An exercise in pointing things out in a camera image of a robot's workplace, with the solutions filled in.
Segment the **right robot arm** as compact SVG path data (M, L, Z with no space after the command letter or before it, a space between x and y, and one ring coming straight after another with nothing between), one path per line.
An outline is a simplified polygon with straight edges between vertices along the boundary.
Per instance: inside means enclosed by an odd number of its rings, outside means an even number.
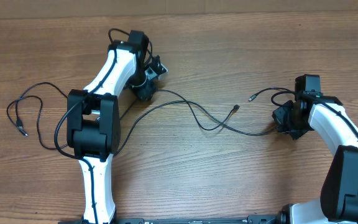
M319 198L284 206L276 223L358 223L358 128L338 98L323 95L319 76L297 77L291 93L272 113L278 132L296 140L316 131L333 160Z

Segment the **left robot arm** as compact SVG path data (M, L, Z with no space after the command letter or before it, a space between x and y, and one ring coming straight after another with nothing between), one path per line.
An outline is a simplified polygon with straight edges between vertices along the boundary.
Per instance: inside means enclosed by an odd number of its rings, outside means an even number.
M154 78L167 69L153 58L149 38L131 30L127 40L111 40L107 59L94 80L67 98L67 144L78 160L85 187L85 211L79 223L112 223L116 205L112 196L112 159L121 140L118 97L129 88L141 100L150 100Z

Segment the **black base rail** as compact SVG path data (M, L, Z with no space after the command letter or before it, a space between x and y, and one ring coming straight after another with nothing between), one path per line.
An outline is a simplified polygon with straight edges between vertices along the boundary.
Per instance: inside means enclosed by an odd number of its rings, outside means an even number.
M287 214L249 215L240 218L185 218L185 219L156 219L143 218L114 218L112 224L290 224Z

